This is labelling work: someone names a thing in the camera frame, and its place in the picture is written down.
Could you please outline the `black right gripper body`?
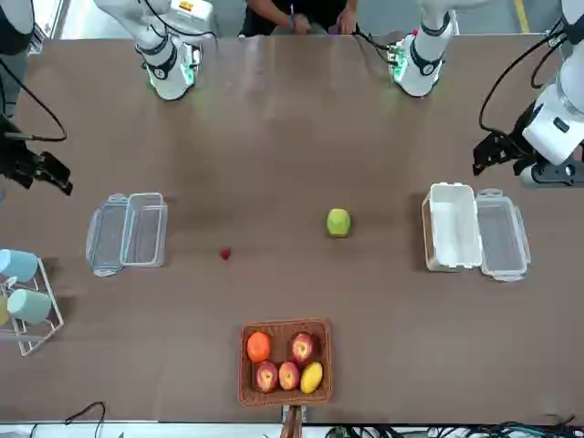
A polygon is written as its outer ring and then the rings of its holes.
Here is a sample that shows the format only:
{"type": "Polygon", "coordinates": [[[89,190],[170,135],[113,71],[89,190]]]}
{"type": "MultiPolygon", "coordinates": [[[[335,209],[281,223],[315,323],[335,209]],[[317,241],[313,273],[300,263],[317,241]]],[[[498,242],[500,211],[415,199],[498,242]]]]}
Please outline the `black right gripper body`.
{"type": "Polygon", "coordinates": [[[17,127],[4,115],[1,116],[1,175],[8,180],[30,188],[36,176],[36,154],[26,142],[8,137],[18,133],[17,127]]]}

